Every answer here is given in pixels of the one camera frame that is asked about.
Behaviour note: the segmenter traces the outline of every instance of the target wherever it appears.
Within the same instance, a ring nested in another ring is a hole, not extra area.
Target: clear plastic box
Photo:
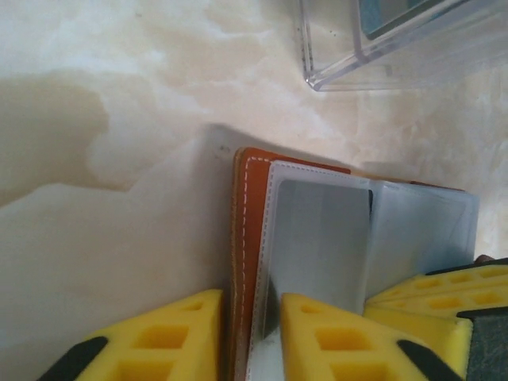
[[[380,20],[402,1],[420,6]],[[508,59],[508,0],[296,2],[304,74],[317,91],[421,87]]]

